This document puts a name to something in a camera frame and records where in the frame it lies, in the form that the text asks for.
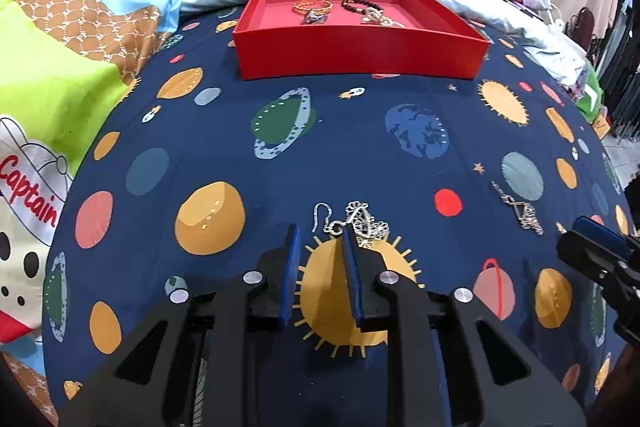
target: tiled floor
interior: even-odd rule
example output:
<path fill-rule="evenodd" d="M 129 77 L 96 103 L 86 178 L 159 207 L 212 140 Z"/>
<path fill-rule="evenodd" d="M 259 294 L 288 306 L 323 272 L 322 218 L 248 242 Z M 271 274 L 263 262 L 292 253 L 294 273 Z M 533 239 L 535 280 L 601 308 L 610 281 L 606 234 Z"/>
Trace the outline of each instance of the tiled floor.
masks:
<path fill-rule="evenodd" d="M 631 181 L 631 176 L 640 170 L 640 143 L 606 136 L 602 144 L 620 179 L 620 184 L 625 188 Z"/>

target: gold ring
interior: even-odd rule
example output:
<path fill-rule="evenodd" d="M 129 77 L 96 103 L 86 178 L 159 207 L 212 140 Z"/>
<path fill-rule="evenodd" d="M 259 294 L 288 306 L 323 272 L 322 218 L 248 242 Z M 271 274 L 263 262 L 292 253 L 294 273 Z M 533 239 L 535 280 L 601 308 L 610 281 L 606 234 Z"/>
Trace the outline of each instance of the gold ring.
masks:
<path fill-rule="evenodd" d="M 312 6 L 316 4 L 319 4 L 320 7 L 313 8 Z M 311 10 L 313 10 L 316 15 L 327 15 L 332 9 L 334 9 L 334 3 L 330 1 L 302 0 L 293 3 L 293 11 L 299 15 L 306 15 Z"/>

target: dark bead bracelet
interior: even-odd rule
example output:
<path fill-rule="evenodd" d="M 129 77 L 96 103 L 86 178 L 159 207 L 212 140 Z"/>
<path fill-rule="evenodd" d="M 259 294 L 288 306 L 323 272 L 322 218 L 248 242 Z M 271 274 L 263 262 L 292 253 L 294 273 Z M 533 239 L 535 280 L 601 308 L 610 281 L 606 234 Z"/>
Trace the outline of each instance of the dark bead bracelet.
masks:
<path fill-rule="evenodd" d="M 350 6 L 351 4 L 362 4 L 363 6 L 368 6 L 369 8 L 373 8 L 374 10 L 378 10 L 382 12 L 382 7 L 377 5 L 374 2 L 367 0 L 344 0 L 342 1 L 342 7 L 345 10 L 348 10 L 353 13 L 364 13 L 364 8 L 356 8 L 355 6 Z"/>

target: red tray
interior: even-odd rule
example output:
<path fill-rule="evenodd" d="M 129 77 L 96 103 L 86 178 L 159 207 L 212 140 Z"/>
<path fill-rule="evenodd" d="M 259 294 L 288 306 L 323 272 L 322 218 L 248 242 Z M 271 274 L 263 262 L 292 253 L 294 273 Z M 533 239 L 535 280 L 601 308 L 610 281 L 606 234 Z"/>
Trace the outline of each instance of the red tray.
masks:
<path fill-rule="evenodd" d="M 435 0 L 369 0 L 406 28 L 361 23 L 342 0 L 324 24 L 302 25 L 299 0 L 249 0 L 234 31 L 242 77 L 404 73 L 475 78 L 489 42 Z"/>

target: metal screw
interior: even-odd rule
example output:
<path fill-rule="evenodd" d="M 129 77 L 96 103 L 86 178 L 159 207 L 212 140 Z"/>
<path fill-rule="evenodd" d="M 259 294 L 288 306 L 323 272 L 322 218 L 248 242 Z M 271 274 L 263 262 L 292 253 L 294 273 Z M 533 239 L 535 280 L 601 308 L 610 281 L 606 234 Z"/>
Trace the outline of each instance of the metal screw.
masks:
<path fill-rule="evenodd" d="M 257 284 L 262 280 L 262 274 L 256 270 L 247 272 L 242 276 L 242 280 L 247 284 Z"/>
<path fill-rule="evenodd" d="M 456 301 L 462 303 L 471 302 L 474 298 L 473 292 L 468 288 L 458 288 L 453 292 L 453 296 L 456 298 Z"/>
<path fill-rule="evenodd" d="M 380 282 L 384 284 L 396 284 L 400 280 L 400 276 L 396 272 L 386 271 L 379 276 Z"/>
<path fill-rule="evenodd" d="M 183 302 L 187 302 L 188 298 L 189 298 L 189 292 L 182 288 L 175 290 L 174 292 L 171 293 L 171 295 L 169 295 L 169 299 L 171 300 L 172 303 L 175 303 L 175 304 L 182 304 Z"/>

